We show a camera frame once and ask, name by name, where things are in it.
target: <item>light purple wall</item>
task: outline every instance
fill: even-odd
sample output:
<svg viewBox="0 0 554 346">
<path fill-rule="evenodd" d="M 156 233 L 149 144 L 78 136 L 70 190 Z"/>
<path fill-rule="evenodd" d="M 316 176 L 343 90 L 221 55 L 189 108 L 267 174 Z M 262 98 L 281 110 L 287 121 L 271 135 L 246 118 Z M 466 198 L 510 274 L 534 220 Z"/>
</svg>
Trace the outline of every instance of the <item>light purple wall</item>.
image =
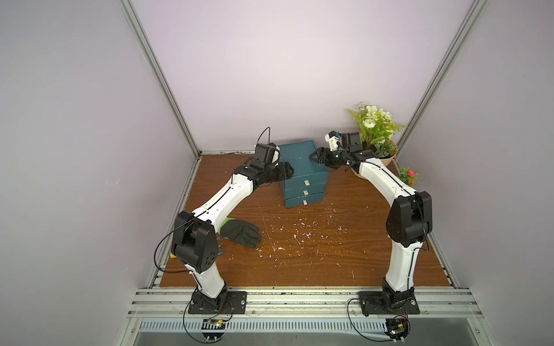
<svg viewBox="0 0 554 346">
<path fill-rule="evenodd" d="M 502 346 L 554 344 L 553 14 L 489 1 L 400 155 Z"/>
<path fill-rule="evenodd" d="M 0 344 L 111 345 L 193 156 L 114 0 L 0 4 Z"/>
<path fill-rule="evenodd" d="M 355 130 L 369 101 L 406 124 L 471 0 L 134 0 L 200 150 Z"/>
</svg>

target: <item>wooden tabletop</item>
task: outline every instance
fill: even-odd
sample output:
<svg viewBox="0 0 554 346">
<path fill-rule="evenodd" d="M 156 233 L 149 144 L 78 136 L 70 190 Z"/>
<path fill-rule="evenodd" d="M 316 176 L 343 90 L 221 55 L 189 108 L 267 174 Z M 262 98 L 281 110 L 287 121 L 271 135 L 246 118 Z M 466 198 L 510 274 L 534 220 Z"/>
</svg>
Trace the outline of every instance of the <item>wooden tabletop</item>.
<svg viewBox="0 0 554 346">
<path fill-rule="evenodd" d="M 185 210 L 191 212 L 206 202 L 248 157 L 202 156 Z M 394 167 L 389 169 L 396 173 Z M 380 286 L 391 257 L 392 243 L 385 228 L 389 209 L 370 182 L 344 168 L 329 173 L 321 203 L 285 209 L 279 183 L 260 187 L 230 217 L 260 227 L 261 244 L 249 249 L 221 239 L 219 273 L 229 286 Z M 419 252 L 414 284 L 449 286 L 429 248 L 428 253 Z M 166 269 L 184 267 L 170 259 Z M 195 285 L 187 273 L 166 273 L 160 283 L 162 287 Z"/>
</svg>

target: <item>gray glove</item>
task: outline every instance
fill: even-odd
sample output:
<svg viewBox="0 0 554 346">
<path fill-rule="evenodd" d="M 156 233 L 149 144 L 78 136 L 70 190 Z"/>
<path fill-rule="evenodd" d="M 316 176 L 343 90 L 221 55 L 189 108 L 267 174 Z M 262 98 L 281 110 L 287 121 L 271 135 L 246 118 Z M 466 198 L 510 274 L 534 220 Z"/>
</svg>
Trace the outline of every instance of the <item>gray glove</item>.
<svg viewBox="0 0 554 346">
<path fill-rule="evenodd" d="M 234 241 L 237 244 L 244 245 L 251 249 L 256 248 L 256 244 L 260 243 L 261 235 L 259 227 L 254 226 L 243 220 L 227 219 L 223 226 L 219 229 L 219 233 L 225 239 Z"/>
</svg>

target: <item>black mounting plate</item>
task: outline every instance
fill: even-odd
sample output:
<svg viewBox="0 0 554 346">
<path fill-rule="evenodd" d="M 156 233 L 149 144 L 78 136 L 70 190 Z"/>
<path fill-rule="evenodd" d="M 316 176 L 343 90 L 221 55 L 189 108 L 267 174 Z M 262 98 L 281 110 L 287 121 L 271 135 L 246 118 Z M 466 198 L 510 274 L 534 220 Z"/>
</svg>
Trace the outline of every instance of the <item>black mounting plate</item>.
<svg viewBox="0 0 554 346">
<path fill-rule="evenodd" d="M 382 295 L 380 291 L 362 291 L 358 292 L 360 298 L 360 306 L 362 307 L 362 312 L 364 315 L 401 315 L 404 313 L 404 310 L 408 315 L 419 315 L 419 306 L 417 305 L 417 300 L 414 296 L 408 298 L 406 304 L 398 309 L 387 309 L 385 310 L 381 305 L 374 304 L 371 302 L 366 302 L 369 298 L 372 301 L 378 302 Z"/>
<path fill-rule="evenodd" d="M 246 312 L 246 296 L 246 291 L 227 291 L 227 301 L 233 304 L 233 315 L 244 315 Z M 192 294 L 191 304 L 188 306 L 189 314 L 216 314 L 219 312 L 203 308 L 201 304 L 194 304 L 194 302 L 199 302 L 201 299 L 202 294 L 199 291 Z M 231 304 L 225 304 L 223 310 L 219 313 L 222 315 L 231 314 Z"/>
</svg>

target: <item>cable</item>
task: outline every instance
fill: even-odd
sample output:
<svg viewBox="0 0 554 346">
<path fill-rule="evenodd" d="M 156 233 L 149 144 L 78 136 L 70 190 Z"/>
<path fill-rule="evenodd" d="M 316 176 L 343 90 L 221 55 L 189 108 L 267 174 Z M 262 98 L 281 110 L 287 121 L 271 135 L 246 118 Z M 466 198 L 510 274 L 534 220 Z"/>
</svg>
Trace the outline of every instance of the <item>cable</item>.
<svg viewBox="0 0 554 346">
<path fill-rule="evenodd" d="M 158 245 L 156 246 L 156 249 L 154 250 L 154 265 L 156 266 L 156 268 L 158 268 L 159 271 L 161 272 L 164 272 L 164 273 L 171 273 L 171 274 L 175 274 L 175 273 L 184 273 L 184 272 L 187 272 L 189 271 L 188 269 L 186 270 L 179 270 L 179 271 L 166 271 L 166 270 L 163 270 L 160 268 L 160 266 L 158 265 L 158 263 L 156 263 L 156 254 L 158 253 L 158 249 L 160 248 L 160 245 L 162 245 L 163 241 L 169 237 L 173 232 L 175 232 L 176 230 L 178 230 L 179 228 L 191 223 L 192 221 L 198 219 L 199 216 L 201 216 L 202 214 L 204 214 L 205 212 L 207 212 L 207 210 L 205 210 L 204 212 L 202 212 L 201 214 L 199 214 L 198 216 L 195 216 L 194 218 L 192 218 L 191 220 L 185 222 L 184 224 L 182 224 L 181 226 L 179 227 L 176 227 L 174 228 L 174 230 L 172 230 L 171 232 L 169 232 L 168 234 L 166 234 L 165 237 L 162 238 L 162 240 L 160 240 L 160 242 L 158 243 Z"/>
<path fill-rule="evenodd" d="M 410 333 L 410 320 L 408 320 L 408 314 L 406 313 L 406 310 L 404 310 L 404 315 L 396 315 L 392 319 L 395 319 L 397 317 L 403 317 L 406 320 L 406 333 L 403 336 L 407 337 Z"/>
<path fill-rule="evenodd" d="M 389 339 L 389 340 L 373 340 L 373 339 L 369 339 L 367 336 L 363 335 L 362 333 L 360 333 L 360 331 L 358 329 L 356 329 L 356 327 L 354 326 L 354 323 L 352 323 L 352 319 L 350 318 L 350 302 L 353 301 L 353 300 L 361 300 L 360 298 L 350 298 L 348 300 L 348 302 L 346 303 L 346 315 L 348 316 L 348 320 L 350 321 L 350 325 L 352 326 L 352 328 L 354 328 L 354 330 L 356 331 L 356 333 L 358 333 L 362 338 L 364 339 L 368 339 L 369 341 L 373 341 L 373 342 L 387 342 L 387 341 L 392 341 L 392 339 Z"/>
<path fill-rule="evenodd" d="M 266 127 L 265 130 L 269 130 L 268 132 L 268 144 L 271 143 L 271 127 Z M 261 136 L 264 134 L 265 130 L 263 130 L 260 134 L 260 137 L 258 137 L 258 140 L 256 141 L 256 144 L 258 144 L 260 142 L 260 138 Z"/>
<path fill-rule="evenodd" d="M 198 287 L 196 287 L 196 289 L 194 289 L 194 292 L 192 292 L 192 294 L 196 293 L 198 291 Z M 184 308 L 184 311 L 183 311 L 183 328 L 184 328 L 184 331 L 187 333 L 187 335 L 193 339 L 194 341 L 196 341 L 197 343 L 201 343 L 201 344 L 215 344 L 216 342 L 220 342 L 221 341 L 221 337 L 219 339 L 217 339 L 216 341 L 212 341 L 212 342 L 207 342 L 207 341 L 200 341 L 198 339 L 196 339 L 195 337 L 193 337 L 187 330 L 187 326 L 185 325 L 184 323 L 184 315 L 187 313 L 188 311 L 188 306 L 191 304 L 192 302 L 192 295 L 191 295 L 191 300 L 188 301 L 187 303 L 187 306 Z M 224 322 L 228 322 L 231 320 L 231 318 L 233 318 L 233 303 L 231 301 L 229 301 L 229 303 L 231 304 L 231 317 L 229 317 L 229 319 L 225 320 Z"/>
<path fill-rule="evenodd" d="M 372 165 L 374 165 L 375 167 L 381 169 L 381 170 L 382 170 L 383 172 L 385 172 L 386 175 L 388 175 L 389 178 L 391 178 L 391 179 L 392 179 L 392 180 L 393 180 L 404 192 L 406 192 L 406 193 L 409 194 L 410 196 L 414 196 L 414 195 L 411 194 L 410 192 L 407 192 L 407 191 L 404 189 L 404 186 L 400 185 L 400 183 L 399 183 L 398 181 L 396 181 L 396 179 L 393 178 L 392 175 L 388 174 L 388 172 L 387 172 L 386 170 L 382 169 L 381 166 L 379 166 L 378 164 L 374 164 L 373 162 L 367 162 L 367 161 L 363 161 L 363 163 L 369 163 L 369 164 L 372 164 Z"/>
</svg>

